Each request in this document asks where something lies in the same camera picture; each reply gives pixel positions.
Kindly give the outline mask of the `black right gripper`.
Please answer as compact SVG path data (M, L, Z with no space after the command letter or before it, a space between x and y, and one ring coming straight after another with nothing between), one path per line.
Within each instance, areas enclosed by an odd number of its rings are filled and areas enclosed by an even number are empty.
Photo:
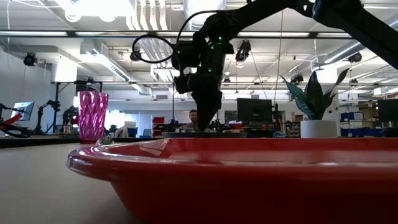
M187 76L187 68L196 68L197 73L188 79L188 87L197 105L197 123L204 131L216 112L221 108L221 75L227 54L234 47L220 35L208 35L201 31L193 34L192 40L178 40L173 45L172 66Z

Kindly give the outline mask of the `blue round plate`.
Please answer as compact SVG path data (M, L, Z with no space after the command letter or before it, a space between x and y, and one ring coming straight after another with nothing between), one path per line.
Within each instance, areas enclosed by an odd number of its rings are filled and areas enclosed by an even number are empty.
M245 138L246 133L162 133L163 138Z

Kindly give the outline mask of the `red plastic tray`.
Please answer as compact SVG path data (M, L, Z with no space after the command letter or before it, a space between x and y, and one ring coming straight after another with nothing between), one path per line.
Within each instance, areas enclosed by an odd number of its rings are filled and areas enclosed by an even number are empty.
M398 224L398 138L172 138L69 153L145 224Z

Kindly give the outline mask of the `silver metal spoon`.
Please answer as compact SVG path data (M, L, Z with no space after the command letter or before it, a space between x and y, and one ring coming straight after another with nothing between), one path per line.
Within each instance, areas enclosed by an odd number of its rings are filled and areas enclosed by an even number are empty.
M110 135L103 136L101 139L96 141L97 146L106 146L114 144L114 140Z

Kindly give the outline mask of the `pink faceted plastic cup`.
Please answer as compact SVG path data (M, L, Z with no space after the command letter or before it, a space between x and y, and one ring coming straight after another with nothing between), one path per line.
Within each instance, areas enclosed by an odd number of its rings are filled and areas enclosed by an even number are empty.
M99 91L81 91L79 97L80 141L95 143L104 136L109 95Z

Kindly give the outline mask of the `person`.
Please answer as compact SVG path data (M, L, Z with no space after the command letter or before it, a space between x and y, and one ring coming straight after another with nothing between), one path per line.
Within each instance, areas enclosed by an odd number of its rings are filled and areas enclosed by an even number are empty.
M199 132L198 128L198 114L197 110L190 110L189 112L190 123L185 126L185 129L188 132Z

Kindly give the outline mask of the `red storage bins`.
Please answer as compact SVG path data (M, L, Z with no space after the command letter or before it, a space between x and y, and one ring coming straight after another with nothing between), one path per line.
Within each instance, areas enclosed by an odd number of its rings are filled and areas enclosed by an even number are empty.
M162 137L162 133L167 130L164 117L153 117L152 119L152 137Z

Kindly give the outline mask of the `black computer monitor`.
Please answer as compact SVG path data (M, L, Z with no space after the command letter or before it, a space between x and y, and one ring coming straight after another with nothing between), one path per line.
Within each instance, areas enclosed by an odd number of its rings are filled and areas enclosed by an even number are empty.
M238 121L249 122L271 122L272 101L238 98L237 99Z
M398 121L398 99L378 100L377 105L380 121Z

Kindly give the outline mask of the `green snake plant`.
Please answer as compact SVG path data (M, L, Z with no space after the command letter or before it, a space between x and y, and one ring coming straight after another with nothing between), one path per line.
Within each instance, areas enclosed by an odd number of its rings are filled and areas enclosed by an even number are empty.
M323 92L322 86L318 80L317 72L314 71L302 90L296 84L288 82L281 77L291 95L295 97L295 103L300 111L307 115L309 120L322 120L327 108L329 108L338 94L335 88L346 78L349 68L343 70L337 77L336 82L330 90Z

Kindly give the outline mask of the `white plant pot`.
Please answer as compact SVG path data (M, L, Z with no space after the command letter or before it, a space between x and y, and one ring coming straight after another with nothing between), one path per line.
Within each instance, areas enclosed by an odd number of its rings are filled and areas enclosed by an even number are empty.
M335 121L304 120L300 122L301 138L337 138Z

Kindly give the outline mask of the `lit tilted computer monitor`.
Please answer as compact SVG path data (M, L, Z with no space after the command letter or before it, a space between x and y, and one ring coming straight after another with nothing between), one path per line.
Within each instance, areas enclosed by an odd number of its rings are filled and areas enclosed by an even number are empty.
M34 108L34 102L21 102L21 103L15 103L14 104L14 109L16 111L13 111L11 114L11 117L14 117L18 114L21 114L22 117L19 119L19 121L29 121L30 117L32 115L32 111Z

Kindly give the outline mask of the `red bar piece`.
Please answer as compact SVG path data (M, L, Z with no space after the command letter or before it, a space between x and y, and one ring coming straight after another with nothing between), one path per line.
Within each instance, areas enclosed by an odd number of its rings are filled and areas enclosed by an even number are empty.
M15 116L13 116L12 118L5 120L4 124L13 124L16 121L20 120L21 118L22 118L22 115L20 113L18 113Z

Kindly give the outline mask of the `dark wall board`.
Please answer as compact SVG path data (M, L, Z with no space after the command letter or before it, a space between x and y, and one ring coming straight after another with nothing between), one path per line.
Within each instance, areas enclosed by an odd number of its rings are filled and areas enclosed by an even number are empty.
M235 123L238 120L238 112L233 110L226 110L224 112L225 123Z

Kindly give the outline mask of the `silver ventilation duct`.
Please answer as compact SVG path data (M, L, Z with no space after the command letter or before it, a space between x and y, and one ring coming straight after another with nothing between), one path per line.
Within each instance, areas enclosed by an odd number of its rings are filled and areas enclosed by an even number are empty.
M226 0L183 0L185 18L188 19L192 14L201 11L215 11L226 9ZM188 22L189 30L200 30L206 19L214 12L204 13L195 16Z

